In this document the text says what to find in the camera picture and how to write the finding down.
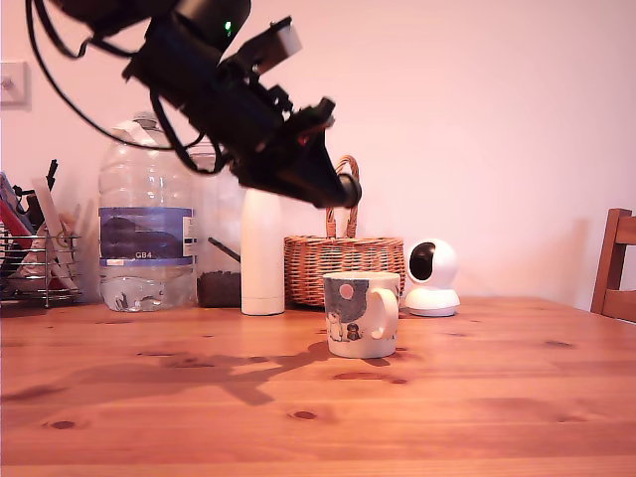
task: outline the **security camera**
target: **security camera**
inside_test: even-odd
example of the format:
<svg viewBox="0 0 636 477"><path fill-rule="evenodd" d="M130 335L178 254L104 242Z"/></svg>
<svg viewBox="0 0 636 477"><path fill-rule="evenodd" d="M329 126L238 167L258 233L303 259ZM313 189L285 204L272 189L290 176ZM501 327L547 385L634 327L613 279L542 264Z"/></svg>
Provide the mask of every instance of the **security camera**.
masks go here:
<svg viewBox="0 0 636 477"><path fill-rule="evenodd" d="M451 288L457 274L455 250L443 240L421 240L406 256L407 274L413 288L404 305L417 316L452 316L459 297Z"/></svg>

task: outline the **light switch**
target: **light switch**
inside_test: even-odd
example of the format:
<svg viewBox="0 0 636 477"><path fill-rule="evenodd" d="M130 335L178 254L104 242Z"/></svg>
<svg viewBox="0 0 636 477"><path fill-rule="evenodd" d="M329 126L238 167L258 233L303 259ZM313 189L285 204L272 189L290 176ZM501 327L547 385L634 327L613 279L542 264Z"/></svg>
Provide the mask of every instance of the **light switch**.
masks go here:
<svg viewBox="0 0 636 477"><path fill-rule="evenodd" d="M0 68L0 104L19 106L29 100L27 62L2 62Z"/></svg>

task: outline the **mug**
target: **mug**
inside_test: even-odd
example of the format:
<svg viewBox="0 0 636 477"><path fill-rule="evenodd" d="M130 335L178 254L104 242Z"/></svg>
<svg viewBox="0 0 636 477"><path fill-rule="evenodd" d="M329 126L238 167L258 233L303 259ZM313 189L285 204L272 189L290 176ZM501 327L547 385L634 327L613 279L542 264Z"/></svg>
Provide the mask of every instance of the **mug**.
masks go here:
<svg viewBox="0 0 636 477"><path fill-rule="evenodd" d="M343 271L323 276L329 351L382 358L396 351L399 274Z"/></svg>

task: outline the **basket handle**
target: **basket handle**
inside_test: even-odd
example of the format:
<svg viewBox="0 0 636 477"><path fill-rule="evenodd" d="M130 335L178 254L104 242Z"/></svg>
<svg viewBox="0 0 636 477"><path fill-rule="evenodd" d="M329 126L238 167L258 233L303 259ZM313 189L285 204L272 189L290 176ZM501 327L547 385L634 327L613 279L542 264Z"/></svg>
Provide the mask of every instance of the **basket handle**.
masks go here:
<svg viewBox="0 0 636 477"><path fill-rule="evenodd" d="M336 166L336 173L341 174L345 170L345 166L349 164L351 167L351 173L360 181L360 170L358 169L358 163L353 156L344 156L338 162ZM356 227L358 226L358 206L356 205L351 211L349 211L349 219L347 220L347 231L345 235L349 239L353 239L356 236ZM327 209L327 239L334 239L336 237L336 217L334 216L334 209Z"/></svg>

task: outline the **water bottle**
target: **water bottle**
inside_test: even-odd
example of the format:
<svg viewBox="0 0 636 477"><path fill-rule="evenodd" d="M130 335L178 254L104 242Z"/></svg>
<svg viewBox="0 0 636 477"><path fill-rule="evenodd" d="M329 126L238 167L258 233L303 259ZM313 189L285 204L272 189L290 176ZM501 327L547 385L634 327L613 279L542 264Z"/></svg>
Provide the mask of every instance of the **water bottle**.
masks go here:
<svg viewBox="0 0 636 477"><path fill-rule="evenodd" d="M165 146L153 113L115 134ZM99 174L100 293L115 311L154 311L194 299L192 175L171 151L113 143Z"/></svg>

